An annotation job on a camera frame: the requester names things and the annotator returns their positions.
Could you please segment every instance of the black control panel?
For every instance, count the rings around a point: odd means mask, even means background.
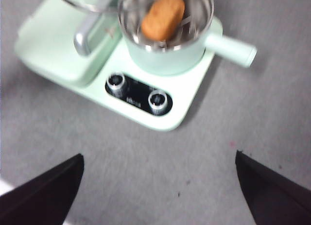
[[[120,72],[115,72],[107,78],[105,89],[111,96],[155,116],[169,113],[173,106],[172,98],[165,91]]]

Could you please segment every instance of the bread roll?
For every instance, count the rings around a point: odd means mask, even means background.
[[[183,0],[156,0],[141,24],[143,34],[154,41],[168,40],[185,12]]]

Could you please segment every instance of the mint green appliance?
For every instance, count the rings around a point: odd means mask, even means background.
[[[113,5],[116,0],[109,2],[109,5]],[[208,33],[216,36],[210,41],[210,46],[216,48],[214,40],[221,38],[223,33],[222,24],[216,17],[211,19]],[[239,56],[255,50],[243,43],[231,44],[234,47],[239,44],[246,47],[241,49],[242,54],[236,53]],[[86,13],[62,0],[42,2],[21,26],[15,51],[21,61],[35,73],[158,131],[173,130],[182,122],[215,54],[214,50],[203,48],[196,62],[181,71],[175,70],[179,69],[176,67],[172,69],[175,72],[169,74],[161,71],[161,64],[157,67],[160,72],[154,72],[152,65],[145,69],[137,63],[139,55],[133,58],[129,39],[122,37],[118,14]],[[162,114],[152,109],[152,112],[146,112],[140,107],[139,96],[122,95],[124,99],[121,100],[116,97],[116,93],[109,93],[106,86],[111,75],[116,72],[121,72],[133,82],[147,85],[150,90],[165,92],[172,100],[170,110]]]

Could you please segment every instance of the pot handle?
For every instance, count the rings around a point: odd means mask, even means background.
[[[250,67],[257,53],[253,45],[213,32],[208,34],[205,47],[245,68]]]

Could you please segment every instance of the silver knob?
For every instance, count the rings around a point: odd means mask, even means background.
[[[165,112],[168,105],[167,95],[162,90],[154,90],[149,95],[148,103],[152,112],[159,116]]]
[[[124,74],[120,72],[111,74],[107,79],[107,85],[114,96],[122,97],[127,85]]]

